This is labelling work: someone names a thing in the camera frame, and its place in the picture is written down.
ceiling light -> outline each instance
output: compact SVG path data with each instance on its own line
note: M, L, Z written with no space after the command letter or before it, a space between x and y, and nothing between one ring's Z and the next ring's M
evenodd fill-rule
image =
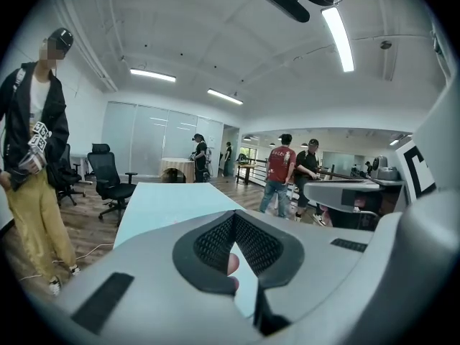
M131 74L135 75L143 75L145 77L151 77L156 79L163 79L164 81L175 82L175 77L171 77L170 75L159 74L154 72L149 72L146 70L138 70L138 69L130 69Z
M351 55L350 42L346 36L345 26L339 11L334 7L321 10L321 13L331 30L333 40L339 51L342 66L344 67L344 72L352 72L354 70L353 56Z
M234 104L237 104L237 105L242 105L243 104L243 101L236 100L235 98L232 98L230 96L224 95L224 94L222 94L220 92L217 92L217 91L215 91L213 89L209 89L208 93L210 95L215 95L217 97L223 98L224 100L231 101L231 102L233 102Z

red shirt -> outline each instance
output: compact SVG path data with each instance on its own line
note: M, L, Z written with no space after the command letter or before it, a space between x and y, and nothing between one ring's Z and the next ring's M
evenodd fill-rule
M288 177L290 164L295 164L295 152L288 146L275 148L268 157L270 170L268 170L268 180L284 183Z

yellow pants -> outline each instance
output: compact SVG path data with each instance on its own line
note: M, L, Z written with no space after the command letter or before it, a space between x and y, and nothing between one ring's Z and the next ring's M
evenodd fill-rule
M55 276L49 242L67 266L75 266L75 252L46 170L29 176L18 191L10 189L6 196L24 249L38 273L48 281Z

office chair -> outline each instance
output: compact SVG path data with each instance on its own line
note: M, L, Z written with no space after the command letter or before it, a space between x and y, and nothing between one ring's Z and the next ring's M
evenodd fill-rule
M115 166L115 156L110 152L108 144L93 144L93 151L88 153L88 161L93 168L96 176L96 192L103 200L111 199L116 203L110 202L110 208L99 214L99 220L108 212L118 211L118 224L121 222L121 211L126 209L126 198L132 196L136 186L132 184L132 176L137 172L127 172L129 183L121 183Z
M69 144L65 145L64 153L56 164L56 168L59 174L59 186L56 188L57 204L60 206L61 200L69 197L73 205L77 206L72 196L81 194L83 197L86 197L86 194L84 191L78 192L73 189L73 186L81 180L81 176L70 166Z

black shirt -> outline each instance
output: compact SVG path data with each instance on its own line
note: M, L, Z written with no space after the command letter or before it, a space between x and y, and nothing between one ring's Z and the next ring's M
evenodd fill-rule
M319 162L316 159L315 154L311 154L310 152L307 151L302 151L297 155L297 158L295 159L295 174L294 176L296 178L301 178L305 177L308 179L311 179L311 176L305 174L304 172L301 172L297 170L297 166L302 165L305 169L309 169L311 172L316 174L316 168L319 166Z
M229 154L229 156L227 157L227 160L230 160L230 157L231 157L231 147L228 147L227 148L227 152Z
M204 141L198 143L196 146L196 155L198 156L201 151L204 151L205 156L202 156L198 159L195 160L196 162L196 167L200 170L204 169L206 166L206 150L208 149L208 146L206 146L206 143Z

